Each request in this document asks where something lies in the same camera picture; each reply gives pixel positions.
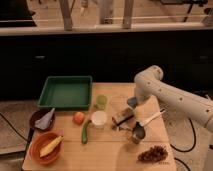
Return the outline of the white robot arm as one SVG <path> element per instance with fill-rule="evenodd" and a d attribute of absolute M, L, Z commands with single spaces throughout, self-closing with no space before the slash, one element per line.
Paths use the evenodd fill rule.
<path fill-rule="evenodd" d="M 213 100 L 192 94 L 162 82 L 163 71 L 153 65 L 134 77 L 134 96 L 143 103 L 151 95 L 164 103 L 182 110 L 211 133 L 203 171 L 213 171 Z"/>

